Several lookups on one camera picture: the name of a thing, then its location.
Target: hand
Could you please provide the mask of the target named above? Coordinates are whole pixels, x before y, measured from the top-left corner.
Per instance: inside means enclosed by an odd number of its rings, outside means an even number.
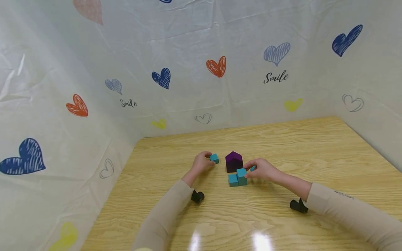
[[[256,168],[254,171],[247,173],[245,175],[246,178],[261,178],[277,184],[286,176],[285,173],[279,171],[266,159],[258,158],[250,160],[243,166],[243,168],[248,171],[253,166],[256,166]]]
[[[191,167],[190,171],[188,171],[183,178],[181,178],[189,187],[193,186],[200,173],[215,165],[215,162],[209,160],[211,155],[211,152],[203,151],[195,156],[193,166]]]
[[[191,167],[190,171],[200,174],[209,169],[209,167],[214,166],[215,162],[209,159],[211,155],[212,153],[208,151],[203,151],[202,153],[197,154],[194,158],[193,166]]]

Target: left hand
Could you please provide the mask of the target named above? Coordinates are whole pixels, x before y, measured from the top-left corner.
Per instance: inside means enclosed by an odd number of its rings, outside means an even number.
[[[209,167],[214,166],[215,162],[211,161],[209,157],[212,155],[211,152],[203,151],[195,156],[193,161],[193,166],[190,171],[193,171],[197,174],[204,172],[209,169]]]

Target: child's hand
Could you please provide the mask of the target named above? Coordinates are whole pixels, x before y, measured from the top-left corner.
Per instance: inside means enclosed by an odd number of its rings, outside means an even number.
[[[210,161],[209,157],[212,155],[211,152],[203,151],[195,156],[193,166],[191,167],[191,171],[194,171],[197,174],[202,173],[207,170],[209,167],[214,166],[215,162]]]
[[[284,176],[286,176],[285,173],[279,171],[266,159],[262,158],[250,160],[243,166],[243,168],[248,171],[254,165],[256,166],[255,170],[247,173],[245,176],[246,178],[262,178],[277,184]]]

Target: child's arm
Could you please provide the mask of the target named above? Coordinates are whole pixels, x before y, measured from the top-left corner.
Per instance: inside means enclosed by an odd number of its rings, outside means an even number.
[[[153,251],[166,250],[168,237],[176,222],[177,215],[184,209],[191,199],[191,186],[198,175],[213,166],[215,163],[206,159],[210,152],[198,154],[190,171],[176,182],[170,190],[159,200],[142,223],[131,250],[148,248]]]
[[[265,159],[254,159],[244,168],[254,165],[256,169],[246,178],[263,178],[285,187],[306,207],[341,223],[378,251],[402,251],[402,222],[398,219],[346,194],[285,174]]]

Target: orange heart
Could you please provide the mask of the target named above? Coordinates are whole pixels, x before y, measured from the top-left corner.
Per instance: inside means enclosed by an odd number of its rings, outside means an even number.
[[[101,0],[73,0],[73,4],[83,17],[103,25]]]
[[[73,95],[74,104],[67,103],[66,107],[69,112],[79,117],[88,117],[88,108],[78,94]]]
[[[212,59],[208,60],[207,68],[212,74],[214,74],[218,78],[223,77],[226,71],[226,57],[222,56],[221,59],[219,59],[219,63],[216,63]]]

